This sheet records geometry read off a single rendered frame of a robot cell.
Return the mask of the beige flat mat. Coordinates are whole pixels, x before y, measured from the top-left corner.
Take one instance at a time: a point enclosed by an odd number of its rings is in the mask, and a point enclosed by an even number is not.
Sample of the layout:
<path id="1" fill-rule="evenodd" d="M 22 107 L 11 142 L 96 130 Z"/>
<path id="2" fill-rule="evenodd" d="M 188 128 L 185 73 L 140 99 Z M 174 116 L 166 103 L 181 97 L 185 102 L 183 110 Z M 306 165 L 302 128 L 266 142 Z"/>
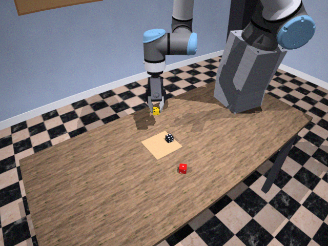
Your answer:
<path id="1" fill-rule="evenodd" d="M 168 133 L 163 131 L 141 142 L 157 160 L 182 148 L 182 145 L 180 145 L 175 139 L 173 142 L 168 143 L 165 140 L 166 135 L 168 135 Z"/>

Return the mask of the red die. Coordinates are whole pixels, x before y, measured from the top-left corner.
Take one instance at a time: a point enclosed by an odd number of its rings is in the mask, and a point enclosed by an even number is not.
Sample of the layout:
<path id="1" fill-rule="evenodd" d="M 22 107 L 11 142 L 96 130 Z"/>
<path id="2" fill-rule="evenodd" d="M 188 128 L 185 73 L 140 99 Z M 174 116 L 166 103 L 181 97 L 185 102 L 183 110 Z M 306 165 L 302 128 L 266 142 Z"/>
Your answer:
<path id="1" fill-rule="evenodd" d="M 181 164 L 179 165 L 179 173 L 186 174 L 187 172 L 187 164 Z"/>

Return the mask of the yellow die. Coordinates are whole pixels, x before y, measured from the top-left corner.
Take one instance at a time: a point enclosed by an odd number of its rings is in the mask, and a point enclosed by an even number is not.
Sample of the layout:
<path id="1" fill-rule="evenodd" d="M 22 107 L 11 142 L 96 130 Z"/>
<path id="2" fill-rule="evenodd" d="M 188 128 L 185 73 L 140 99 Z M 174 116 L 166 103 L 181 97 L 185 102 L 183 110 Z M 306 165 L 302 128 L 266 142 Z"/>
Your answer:
<path id="1" fill-rule="evenodd" d="M 159 115 L 159 107 L 153 107 L 153 115 Z"/>

